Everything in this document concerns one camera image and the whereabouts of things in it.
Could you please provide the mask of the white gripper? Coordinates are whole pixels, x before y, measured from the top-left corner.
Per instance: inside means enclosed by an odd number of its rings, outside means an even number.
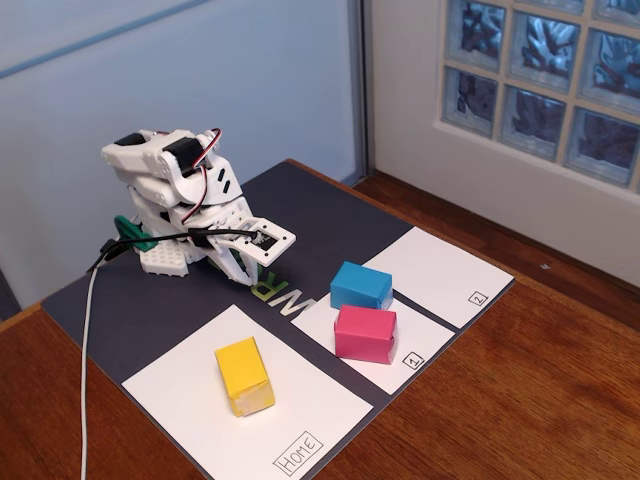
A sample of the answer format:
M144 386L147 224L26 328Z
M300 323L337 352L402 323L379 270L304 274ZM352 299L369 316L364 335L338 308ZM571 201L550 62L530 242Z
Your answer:
M195 229L230 229L248 231L250 226L247 221L253 214L244 196L219 204L201 208L195 214ZM223 248L221 252L212 249L209 251L209 258L224 272L227 278L233 282L254 286L258 282L258 263L254 258L240 252L240 258L245 267L245 272L234 258L228 248Z

